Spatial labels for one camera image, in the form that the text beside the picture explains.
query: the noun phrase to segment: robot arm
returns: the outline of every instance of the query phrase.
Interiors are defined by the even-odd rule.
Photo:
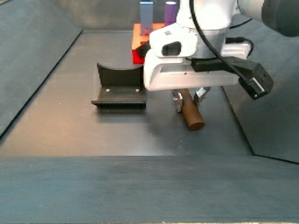
[[[192,0],[192,2],[193,15],[204,36],[200,35],[198,27],[194,25],[189,1],[181,0],[176,24],[153,31],[149,36],[152,49],[144,60],[144,86],[148,90],[202,88],[232,85],[238,81],[249,96],[257,99],[269,93],[273,83],[264,68],[245,61],[249,45],[225,45],[230,18],[241,13],[261,21],[282,35],[297,36],[299,1]]]

